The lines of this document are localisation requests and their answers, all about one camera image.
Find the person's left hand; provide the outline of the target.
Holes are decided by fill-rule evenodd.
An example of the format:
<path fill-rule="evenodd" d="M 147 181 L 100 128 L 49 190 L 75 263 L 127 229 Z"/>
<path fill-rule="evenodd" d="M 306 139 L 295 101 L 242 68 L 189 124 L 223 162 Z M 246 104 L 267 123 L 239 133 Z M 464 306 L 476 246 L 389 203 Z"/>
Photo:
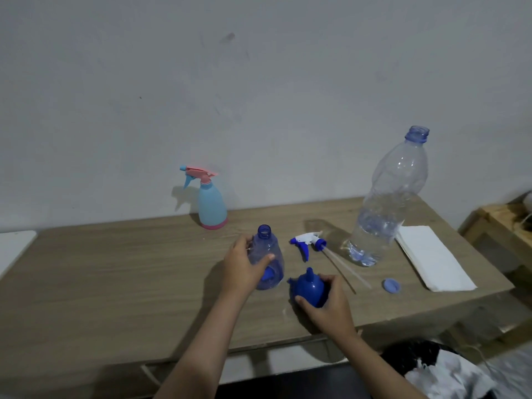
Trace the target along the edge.
<path fill-rule="evenodd" d="M 247 249 L 253 239 L 241 234 L 229 248 L 223 259 L 221 295 L 246 301 L 256 289 L 264 271 L 253 271 Z"/>

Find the person's right hand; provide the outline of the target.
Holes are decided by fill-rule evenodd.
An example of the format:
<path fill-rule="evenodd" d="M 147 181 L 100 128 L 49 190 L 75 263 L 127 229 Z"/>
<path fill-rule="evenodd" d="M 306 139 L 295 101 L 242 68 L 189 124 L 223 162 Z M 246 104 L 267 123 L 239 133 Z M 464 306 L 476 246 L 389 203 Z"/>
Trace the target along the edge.
<path fill-rule="evenodd" d="M 317 328 L 335 342 L 350 337 L 359 337 L 354 326 L 351 309 L 343 291 L 342 278 L 339 275 L 319 275 L 330 284 L 329 296 L 316 315 L 307 315 Z"/>

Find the clear blue spray bottle body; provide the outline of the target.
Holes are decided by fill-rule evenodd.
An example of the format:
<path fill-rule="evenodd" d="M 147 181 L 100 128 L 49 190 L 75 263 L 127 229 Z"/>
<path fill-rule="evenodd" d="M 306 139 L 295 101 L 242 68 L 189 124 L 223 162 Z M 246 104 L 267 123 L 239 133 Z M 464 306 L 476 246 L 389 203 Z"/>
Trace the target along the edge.
<path fill-rule="evenodd" d="M 268 254 L 273 254 L 275 258 L 264 270 L 256 287 L 257 290 L 275 288 L 284 278 L 284 260 L 278 239 L 269 225 L 262 224 L 258 227 L 248 249 L 248 259 L 252 265 L 255 265 Z"/>

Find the blue plastic funnel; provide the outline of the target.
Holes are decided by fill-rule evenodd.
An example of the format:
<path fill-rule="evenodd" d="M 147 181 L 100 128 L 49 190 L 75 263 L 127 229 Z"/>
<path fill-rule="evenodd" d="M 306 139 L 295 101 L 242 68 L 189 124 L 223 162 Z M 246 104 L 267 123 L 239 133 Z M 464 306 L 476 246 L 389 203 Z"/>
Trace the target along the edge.
<path fill-rule="evenodd" d="M 292 301 L 295 301 L 296 296 L 301 296 L 314 308 L 322 308 L 328 299 L 330 284 L 315 274 L 311 267 L 308 267 L 298 278 L 290 278 L 287 282 L 289 297 Z"/>

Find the person's right forearm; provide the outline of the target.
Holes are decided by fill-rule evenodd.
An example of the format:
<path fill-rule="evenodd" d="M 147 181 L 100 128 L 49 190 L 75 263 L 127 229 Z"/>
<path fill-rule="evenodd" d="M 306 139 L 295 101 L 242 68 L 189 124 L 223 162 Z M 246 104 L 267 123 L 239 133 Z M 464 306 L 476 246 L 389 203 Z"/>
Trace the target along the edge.
<path fill-rule="evenodd" d="M 370 348 L 355 329 L 328 331 L 326 335 L 348 359 L 373 399 L 428 399 Z"/>

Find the person's left forearm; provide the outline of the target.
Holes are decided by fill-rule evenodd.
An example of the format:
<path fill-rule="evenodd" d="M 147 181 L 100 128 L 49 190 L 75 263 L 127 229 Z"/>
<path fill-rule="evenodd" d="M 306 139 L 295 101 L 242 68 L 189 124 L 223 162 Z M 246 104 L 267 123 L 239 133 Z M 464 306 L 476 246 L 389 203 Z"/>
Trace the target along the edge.
<path fill-rule="evenodd" d="M 223 289 L 153 399 L 214 399 L 238 316 L 252 289 Z"/>

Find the white blue trigger sprayer head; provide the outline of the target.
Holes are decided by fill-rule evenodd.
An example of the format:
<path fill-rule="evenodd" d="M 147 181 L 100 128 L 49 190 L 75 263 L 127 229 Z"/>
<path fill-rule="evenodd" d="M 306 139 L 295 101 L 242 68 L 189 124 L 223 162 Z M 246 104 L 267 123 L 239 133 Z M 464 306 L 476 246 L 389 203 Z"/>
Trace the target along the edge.
<path fill-rule="evenodd" d="M 358 273 L 355 272 L 354 268 L 347 263 L 346 260 L 342 259 L 338 254 L 334 253 L 331 249 L 327 247 L 327 241 L 321 238 L 323 232 L 309 232 L 306 234 L 301 234 L 299 236 L 293 237 L 289 243 L 298 247 L 301 252 L 302 259 L 304 263 L 309 261 L 310 255 L 310 246 L 313 246 L 317 252 L 323 252 L 330 261 L 335 265 L 342 266 L 345 270 L 351 273 L 356 277 L 366 288 L 371 289 L 371 285 L 365 279 L 362 278 Z"/>

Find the light blue pink spray bottle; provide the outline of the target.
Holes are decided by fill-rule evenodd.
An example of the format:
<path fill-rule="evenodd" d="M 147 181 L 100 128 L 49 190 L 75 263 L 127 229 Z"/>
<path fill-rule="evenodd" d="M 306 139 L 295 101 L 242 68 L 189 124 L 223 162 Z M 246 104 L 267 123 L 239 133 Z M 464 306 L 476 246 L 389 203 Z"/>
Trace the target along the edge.
<path fill-rule="evenodd" d="M 197 208 L 201 226 L 207 230 L 217 230 L 224 227 L 228 221 L 227 208 L 221 192 L 212 181 L 212 178 L 217 176 L 217 173 L 205 168 L 188 165 L 181 165 L 180 170 L 186 175 L 183 189 L 186 189 L 191 181 L 200 180 Z"/>

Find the large clear plastic water bottle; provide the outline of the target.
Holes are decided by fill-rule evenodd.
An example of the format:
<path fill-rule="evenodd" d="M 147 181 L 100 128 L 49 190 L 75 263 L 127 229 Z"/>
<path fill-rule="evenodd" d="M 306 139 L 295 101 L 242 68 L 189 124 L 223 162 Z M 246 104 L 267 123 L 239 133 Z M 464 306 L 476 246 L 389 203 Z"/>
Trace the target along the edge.
<path fill-rule="evenodd" d="M 428 157 L 424 144 L 429 128 L 412 126 L 404 141 L 391 149 L 372 175 L 355 228 L 346 244 L 351 260 L 362 267 L 379 262 L 406 219 L 413 197 L 428 178 Z"/>

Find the white paper napkin stack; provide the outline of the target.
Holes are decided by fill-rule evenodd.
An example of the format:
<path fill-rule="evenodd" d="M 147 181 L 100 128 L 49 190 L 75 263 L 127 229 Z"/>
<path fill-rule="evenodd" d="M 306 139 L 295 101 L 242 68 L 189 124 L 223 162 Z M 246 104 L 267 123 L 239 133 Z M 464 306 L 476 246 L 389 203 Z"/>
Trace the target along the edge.
<path fill-rule="evenodd" d="M 473 291 L 477 288 L 429 226 L 402 226 L 395 239 L 432 292 Z"/>

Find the black and white cloth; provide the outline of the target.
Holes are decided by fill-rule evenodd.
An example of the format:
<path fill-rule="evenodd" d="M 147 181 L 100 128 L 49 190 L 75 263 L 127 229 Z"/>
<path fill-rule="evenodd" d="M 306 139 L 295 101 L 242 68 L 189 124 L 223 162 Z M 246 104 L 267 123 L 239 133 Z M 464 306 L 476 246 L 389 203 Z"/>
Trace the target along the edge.
<path fill-rule="evenodd" d="M 414 339 L 381 358 L 429 399 L 497 399 L 492 377 L 447 345 Z"/>

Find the wooden side table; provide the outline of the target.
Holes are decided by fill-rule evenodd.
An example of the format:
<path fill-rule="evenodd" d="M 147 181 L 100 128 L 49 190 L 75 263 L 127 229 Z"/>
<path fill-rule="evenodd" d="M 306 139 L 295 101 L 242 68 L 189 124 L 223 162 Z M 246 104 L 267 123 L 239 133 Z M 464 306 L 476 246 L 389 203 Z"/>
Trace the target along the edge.
<path fill-rule="evenodd" d="M 471 245 L 488 236 L 520 262 L 510 272 L 514 280 L 532 290 L 532 190 L 505 204 L 482 206 L 459 227 Z"/>

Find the white flat board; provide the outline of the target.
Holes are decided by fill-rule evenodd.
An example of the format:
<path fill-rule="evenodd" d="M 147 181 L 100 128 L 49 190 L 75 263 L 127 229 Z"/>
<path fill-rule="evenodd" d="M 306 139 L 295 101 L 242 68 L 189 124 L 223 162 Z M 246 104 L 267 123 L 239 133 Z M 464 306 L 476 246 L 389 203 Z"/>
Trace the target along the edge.
<path fill-rule="evenodd" d="M 37 238 L 34 230 L 0 233 L 0 280 Z"/>

